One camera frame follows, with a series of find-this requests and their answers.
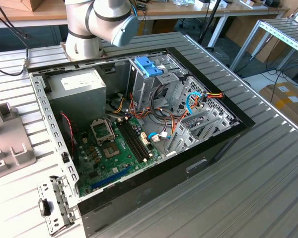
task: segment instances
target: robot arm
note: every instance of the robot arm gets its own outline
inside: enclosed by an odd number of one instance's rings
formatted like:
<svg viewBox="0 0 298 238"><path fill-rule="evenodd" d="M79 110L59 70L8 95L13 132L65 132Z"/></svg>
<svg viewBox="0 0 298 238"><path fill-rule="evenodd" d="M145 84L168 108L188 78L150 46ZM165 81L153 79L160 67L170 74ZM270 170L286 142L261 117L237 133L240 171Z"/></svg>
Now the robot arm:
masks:
<svg viewBox="0 0 298 238"><path fill-rule="evenodd" d="M100 38L122 47L138 31L138 19L131 15L128 0L66 0L65 5L69 27L66 52L74 60L100 57Z"/></svg>

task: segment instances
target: blue pcie slot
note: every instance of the blue pcie slot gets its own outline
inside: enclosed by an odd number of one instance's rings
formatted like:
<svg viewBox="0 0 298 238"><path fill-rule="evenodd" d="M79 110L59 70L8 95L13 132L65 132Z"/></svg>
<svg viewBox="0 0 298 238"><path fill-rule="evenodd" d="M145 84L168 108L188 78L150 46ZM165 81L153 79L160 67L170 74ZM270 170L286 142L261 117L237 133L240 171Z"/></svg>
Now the blue pcie slot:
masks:
<svg viewBox="0 0 298 238"><path fill-rule="evenodd" d="M90 189L93 190L95 188L98 188L98 187L101 187L109 182L112 182L114 180L117 180L119 178L121 178L122 176L126 175L127 171L131 168L131 166L125 168L124 170L112 175L112 176L109 176L108 178L106 179L103 179L101 181L98 181L96 183L94 183L92 186L90 186Z"/></svg>

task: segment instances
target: expansion slot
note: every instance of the expansion slot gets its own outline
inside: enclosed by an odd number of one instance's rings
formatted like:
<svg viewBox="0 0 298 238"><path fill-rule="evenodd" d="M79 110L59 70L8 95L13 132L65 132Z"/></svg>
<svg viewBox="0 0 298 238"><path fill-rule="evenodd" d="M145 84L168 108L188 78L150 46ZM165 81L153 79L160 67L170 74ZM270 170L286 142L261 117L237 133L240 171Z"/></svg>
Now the expansion slot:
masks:
<svg viewBox="0 0 298 238"><path fill-rule="evenodd" d="M112 182L112 181L115 181L115 180L121 178L122 176L124 176L124 175L127 174L127 171L128 171L130 168L131 168L131 167L129 166L129 167L125 168L124 170L122 170L122 171L120 171L120 172L118 172L118 173L116 173L116 174L114 174L114 175L112 175L112 176L109 176L108 178L105 178L105 179L103 179L103 180L101 180L101 181L99 181L99 182L94 183L94 184L90 187L90 189L93 190L93 189L95 189L95 188L101 187L101 186L103 186L103 185L105 185L105 184L107 184L107 183L109 183L109 182Z"/></svg>
<svg viewBox="0 0 298 238"><path fill-rule="evenodd" d="M148 160L150 158L149 153L142 142L138 139L131 125L127 121L124 121L118 123L117 127L134 153L137 161L141 163Z"/></svg>

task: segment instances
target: metal workbench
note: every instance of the metal workbench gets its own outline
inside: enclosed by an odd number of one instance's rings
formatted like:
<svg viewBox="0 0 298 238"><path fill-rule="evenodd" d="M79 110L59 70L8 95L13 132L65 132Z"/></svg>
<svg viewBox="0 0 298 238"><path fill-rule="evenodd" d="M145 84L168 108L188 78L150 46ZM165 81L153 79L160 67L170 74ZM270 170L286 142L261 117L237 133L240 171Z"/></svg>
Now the metal workbench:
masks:
<svg viewBox="0 0 298 238"><path fill-rule="evenodd" d="M298 22L293 20L292 18L282 18L282 19L268 19L268 20L258 20L255 24L253 30L250 32L247 37L244 45L238 52L236 58L230 66L230 69L234 71L241 61L243 55L249 48L252 43L256 33L259 29L264 29L266 31L264 37L261 39L256 49L252 53L253 56L256 56L258 51L265 46L265 43L270 35L275 36L276 38L282 40L287 45L292 47L292 50L288 53L288 55L283 59L283 61L279 64L277 69L281 69L284 64L289 60L292 54L295 51L298 51Z"/></svg>
<svg viewBox="0 0 298 238"><path fill-rule="evenodd" d="M217 164L96 234L98 238L298 238L298 128L188 36L135 37L109 55L176 47L255 122ZM17 71L24 51L0 53ZM66 62L61 47L33 49L31 66ZM60 170L26 74L0 73L0 102L17 106L37 162L0 178L0 237L48 237L36 184ZM61 238L83 238L77 222Z"/></svg>

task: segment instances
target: blue latch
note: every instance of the blue latch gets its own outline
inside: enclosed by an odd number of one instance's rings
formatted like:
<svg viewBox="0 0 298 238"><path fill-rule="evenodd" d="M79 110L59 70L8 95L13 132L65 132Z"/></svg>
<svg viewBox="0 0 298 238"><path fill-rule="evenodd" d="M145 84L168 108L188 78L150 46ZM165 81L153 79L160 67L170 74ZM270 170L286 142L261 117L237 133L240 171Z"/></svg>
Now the blue latch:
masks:
<svg viewBox="0 0 298 238"><path fill-rule="evenodd" d="M148 77L153 77L157 75L162 75L163 71L158 69L154 62L148 59L148 57L138 57L135 58L136 64L145 72Z"/></svg>

